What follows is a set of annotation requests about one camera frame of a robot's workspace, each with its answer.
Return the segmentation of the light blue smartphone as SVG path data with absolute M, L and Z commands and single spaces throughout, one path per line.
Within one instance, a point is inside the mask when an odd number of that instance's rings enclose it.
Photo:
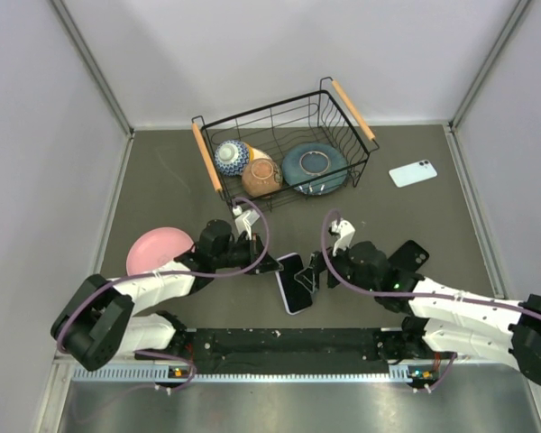
M 391 169 L 389 175 L 397 188 L 404 188 L 435 178 L 437 171 L 429 160 L 422 160 Z

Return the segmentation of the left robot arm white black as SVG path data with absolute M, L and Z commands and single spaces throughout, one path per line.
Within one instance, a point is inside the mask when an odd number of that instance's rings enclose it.
M 149 316 L 142 311 L 195 294 L 215 279 L 281 268 L 259 235 L 234 235 L 227 222 L 211 220 L 189 251 L 150 272 L 118 279 L 100 274 L 85 278 L 50 334 L 61 352 L 90 372 L 117 355 L 176 359 L 191 353 L 187 327 L 167 311 Z

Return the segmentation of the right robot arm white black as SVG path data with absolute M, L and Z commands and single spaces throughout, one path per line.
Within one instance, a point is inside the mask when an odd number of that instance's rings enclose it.
M 402 343 L 415 357 L 429 351 L 505 364 L 541 386 L 541 296 L 494 299 L 450 288 L 419 273 L 427 258 L 418 244 L 386 255 L 371 242 L 337 245 L 312 254 L 295 277 L 317 290 L 343 285 L 405 315 Z

